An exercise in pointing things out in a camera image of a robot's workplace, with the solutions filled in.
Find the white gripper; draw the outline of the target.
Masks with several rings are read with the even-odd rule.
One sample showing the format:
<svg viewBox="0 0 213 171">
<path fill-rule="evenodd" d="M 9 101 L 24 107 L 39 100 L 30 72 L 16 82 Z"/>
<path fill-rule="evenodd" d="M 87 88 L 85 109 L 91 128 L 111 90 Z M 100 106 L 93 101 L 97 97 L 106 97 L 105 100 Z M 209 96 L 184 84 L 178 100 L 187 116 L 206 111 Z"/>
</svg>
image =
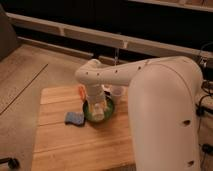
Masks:
<svg viewBox="0 0 213 171">
<path fill-rule="evenodd" d="M 94 114 L 96 104 L 99 104 L 103 111 L 107 109 L 106 96 L 103 87 L 100 84 L 86 86 L 86 99 L 88 101 L 89 112 L 91 114 Z"/>
</svg>

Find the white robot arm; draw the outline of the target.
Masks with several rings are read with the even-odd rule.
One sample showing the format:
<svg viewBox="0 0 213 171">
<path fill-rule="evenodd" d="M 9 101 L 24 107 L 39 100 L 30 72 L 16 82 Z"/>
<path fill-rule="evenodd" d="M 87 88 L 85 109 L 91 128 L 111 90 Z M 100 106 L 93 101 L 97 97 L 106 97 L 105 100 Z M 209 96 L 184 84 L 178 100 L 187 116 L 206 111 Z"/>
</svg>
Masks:
<svg viewBox="0 0 213 171">
<path fill-rule="evenodd" d="M 104 99 L 104 84 L 128 88 L 128 114 L 137 171 L 201 171 L 196 96 L 203 76 L 184 56 L 103 68 L 92 59 L 75 73 L 87 99 Z"/>
</svg>

